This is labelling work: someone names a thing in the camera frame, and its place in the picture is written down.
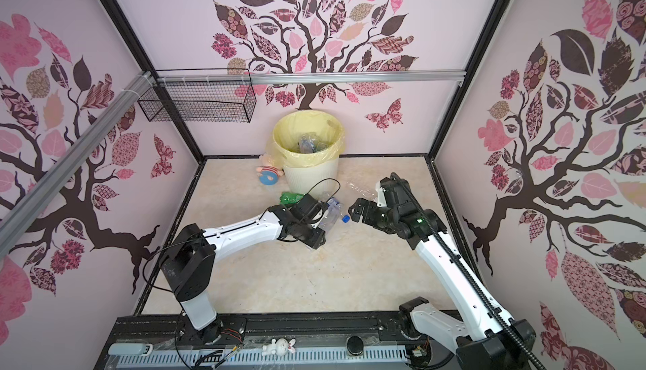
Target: black aluminum profile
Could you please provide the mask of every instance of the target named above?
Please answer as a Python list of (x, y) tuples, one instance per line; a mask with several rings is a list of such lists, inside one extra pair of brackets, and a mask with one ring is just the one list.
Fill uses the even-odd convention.
[(439, 153), (440, 147), (442, 146), (442, 143), (444, 142), (444, 139), (446, 139), (446, 135), (451, 128), (451, 124), (456, 118), (457, 111), (460, 108), (460, 105), (462, 105), (466, 91), (468, 91), (468, 88), (471, 85), (475, 74), (477, 73), (480, 62), (482, 61), (482, 58), (485, 56), (485, 53), (489, 48), (489, 44), (491, 43), (491, 40), (496, 33), (496, 28), (500, 24), (500, 20), (503, 18), (505, 10), (507, 10), (507, 6), (509, 5), (510, 1), (511, 0), (496, 0), (494, 2), (494, 6), (491, 8), (489, 16), (487, 17), (487, 22), (485, 22), (484, 27), (480, 32), (480, 36), (475, 43), (471, 57), (466, 64), (466, 75), (464, 76), (464, 80), (462, 84), (457, 88), (457, 91), (454, 93), (453, 98), (451, 99), (451, 102), (446, 109), (444, 118), (442, 118), (440, 128), (435, 135), (435, 139), (433, 140), (433, 144), (431, 145), (431, 150), (428, 152), (428, 155), (431, 157), (431, 159), (434, 159)]
[[(148, 54), (146, 54), (146, 51), (143, 49), (139, 38), (137, 38), (137, 35), (134, 33), (133, 27), (130, 25), (130, 22), (128, 22), (128, 19), (123, 13), (123, 10), (121, 10), (121, 7), (119, 6), (117, 0), (99, 1), (101, 2), (101, 4), (103, 4), (103, 8), (108, 13), (108, 16), (112, 20), (112, 23), (117, 28), (117, 31), (123, 38), (126, 46), (128, 46), (130, 52), (133, 54), (133, 57), (135, 61), (137, 61), (137, 64), (139, 64), (139, 67), (143, 71), (149, 71), (156, 82), (159, 78), (159, 75), (155, 71), (155, 67), (152, 65)], [(172, 98), (170, 94), (168, 94), (166, 89), (162, 86), (155, 86), (154, 88), (157, 96), (161, 100), (162, 105), (168, 112), (168, 115), (180, 116), (177, 107), (175, 107)], [(195, 157), (195, 160), (198, 163), (201, 163), (204, 160), (204, 155), (200, 151), (200, 148), (193, 138), (193, 135), (190, 133), (188, 126), (186, 126), (186, 123), (177, 118), (173, 119), (173, 123), (175, 123), (177, 131), (180, 132), (182, 139), (184, 139), (186, 146), (189, 148), (191, 154)]]
[(442, 178), (440, 177), (440, 172), (437, 170), (435, 161), (433, 161), (429, 156), (426, 157), (426, 165), (428, 166), (428, 171), (431, 173), (433, 178), (433, 184), (435, 185), (435, 191), (437, 196), (440, 198), (442, 203), (442, 208), (446, 214), (446, 220), (448, 221), (447, 225), (451, 229), (451, 234), (453, 235), (454, 241), (456, 242), (457, 250), (460, 252), (460, 255), (464, 259), (469, 268), (475, 273), (480, 281), (482, 277), (480, 276), (480, 270), (478, 269), (477, 263), (473, 258), (473, 253), (469, 248), (468, 241), (462, 232), (462, 226), (460, 225), (460, 219), (457, 217), (455, 209), (453, 209), (453, 204), (451, 204)]
[[(177, 230), (180, 228), (180, 223), (182, 222), (184, 213), (186, 213), (186, 209), (189, 206), (190, 198), (193, 196), (193, 192), (195, 192), (195, 188), (197, 188), (198, 186), (198, 182), (200, 181), (200, 176), (202, 175), (202, 171), (204, 171), (204, 167), (206, 166), (206, 161), (207, 160), (203, 159), (202, 162), (198, 165), (198, 169), (195, 172), (195, 176), (193, 177), (193, 180), (190, 182), (189, 189), (186, 191), (186, 195), (184, 195), (184, 199), (182, 200), (180, 209), (177, 211), (177, 215), (175, 216), (175, 221), (173, 221), (173, 226), (171, 226), (168, 236), (166, 237), (164, 244), (161, 246), (162, 248), (166, 248), (173, 242), (173, 237), (175, 236), (175, 233), (177, 232)], [(158, 254), (157, 257), (153, 258), (154, 266), (150, 271), (150, 277), (149, 277), (150, 283), (146, 283), (145, 288), (143, 289), (143, 292), (139, 297), (139, 301), (137, 302), (137, 307), (134, 310), (135, 316), (141, 315), (141, 313), (143, 312), (143, 308), (146, 306), (146, 301), (148, 301), (148, 297), (150, 296), (150, 292), (152, 291), (152, 285), (154, 285), (155, 280), (157, 280), (157, 276), (159, 275), (159, 265), (157, 263), (160, 257), (161, 257), (161, 254)]]

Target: butterfly decal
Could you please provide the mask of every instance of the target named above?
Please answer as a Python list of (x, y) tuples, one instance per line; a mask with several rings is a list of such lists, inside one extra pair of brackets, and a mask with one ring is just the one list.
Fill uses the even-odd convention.
[(157, 149), (157, 153), (159, 154), (159, 159), (152, 167), (152, 171), (150, 171), (151, 178), (158, 177), (162, 173), (164, 175), (172, 173), (173, 165), (171, 164), (170, 160), (173, 159), (173, 154), (176, 153), (175, 151), (173, 151), (171, 146), (164, 145), (164, 142), (159, 137), (157, 137), (157, 134), (154, 135), (154, 141), (155, 148)]
[(382, 129), (385, 133), (386, 128), (390, 126), (391, 123), (395, 124), (402, 122), (402, 114), (399, 111), (401, 108), (401, 98), (399, 98), (390, 105), (388, 112), (386, 112), (385, 115), (382, 115), (381, 113), (369, 113), (366, 115), (366, 119), (376, 123), (377, 128)]

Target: wire basket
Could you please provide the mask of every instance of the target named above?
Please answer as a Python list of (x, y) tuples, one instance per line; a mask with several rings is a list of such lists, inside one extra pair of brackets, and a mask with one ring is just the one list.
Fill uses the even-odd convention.
[(149, 122), (250, 123), (256, 94), (249, 70), (225, 70), (229, 75), (220, 75), (219, 79), (218, 76), (159, 78), (157, 86), (141, 96), (139, 106)]

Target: pink wall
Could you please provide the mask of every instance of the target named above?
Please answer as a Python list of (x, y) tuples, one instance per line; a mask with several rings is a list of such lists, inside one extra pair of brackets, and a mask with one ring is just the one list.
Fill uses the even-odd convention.
[(549, 369), (644, 365), (645, 0), (515, 0), (438, 164)]
[[(157, 68), (241, 66), (254, 73), (338, 72), (355, 63), (356, 71), (462, 69), (494, 0), (313, 1), (322, 4), (320, 18), (298, 11), (303, 2), (311, 4), (306, 0), (119, 0)], [(383, 14), (376, 12), (382, 6)], [(283, 35), (271, 30), (280, 28)], [(256, 86), (258, 102), (250, 124), (189, 127), (205, 154), (258, 154), (281, 116), (314, 108), (344, 124), (348, 153), (423, 153), (430, 148), (454, 85), (389, 82), (366, 90), (361, 85), (339, 83), (334, 88), (320, 83), (303, 86), (301, 95), (294, 83), (270, 87), (275, 98), (267, 97), (266, 86)], [(321, 101), (322, 90), (334, 100)], [(397, 99), (400, 121), (387, 114)], [(368, 121), (369, 115), (377, 122)], [(377, 127), (379, 122), (388, 125), (385, 132)], [(232, 131), (235, 135), (222, 141)]]
[[(139, 69), (97, 0), (0, 1), (4, 215)], [(0, 263), (3, 368), (94, 365), (195, 169), (171, 123), (121, 119)]]

